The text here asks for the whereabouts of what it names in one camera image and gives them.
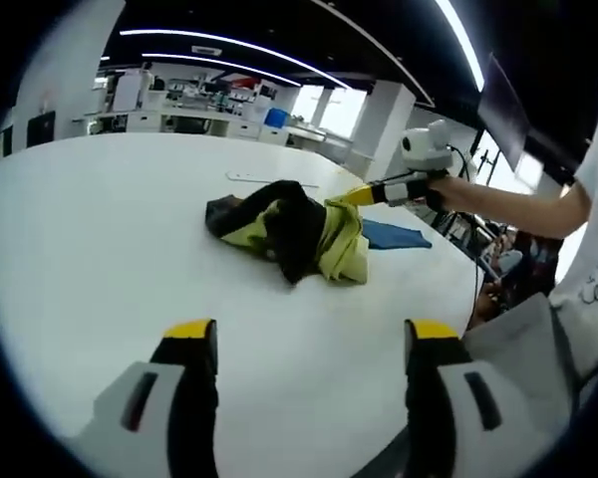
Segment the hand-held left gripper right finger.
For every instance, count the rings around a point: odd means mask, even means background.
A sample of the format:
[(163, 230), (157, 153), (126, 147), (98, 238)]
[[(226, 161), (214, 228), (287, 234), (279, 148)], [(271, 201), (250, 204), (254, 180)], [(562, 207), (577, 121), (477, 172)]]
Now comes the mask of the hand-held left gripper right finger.
[(520, 390), (436, 321), (405, 323), (409, 477), (520, 477), (548, 437)]

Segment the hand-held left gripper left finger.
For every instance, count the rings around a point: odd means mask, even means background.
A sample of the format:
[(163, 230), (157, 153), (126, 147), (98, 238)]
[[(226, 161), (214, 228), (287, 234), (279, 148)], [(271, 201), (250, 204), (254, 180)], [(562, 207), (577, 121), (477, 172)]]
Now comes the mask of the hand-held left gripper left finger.
[(167, 330), (95, 399), (74, 451), (99, 477), (215, 477), (217, 326)]

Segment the person's right hand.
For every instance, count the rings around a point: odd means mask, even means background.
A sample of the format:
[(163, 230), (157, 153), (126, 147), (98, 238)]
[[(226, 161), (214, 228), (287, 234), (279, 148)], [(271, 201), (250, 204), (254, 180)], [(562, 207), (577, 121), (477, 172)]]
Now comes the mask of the person's right hand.
[(464, 181), (453, 176), (429, 177), (426, 182), (426, 205), (436, 212), (459, 210), (463, 186)]

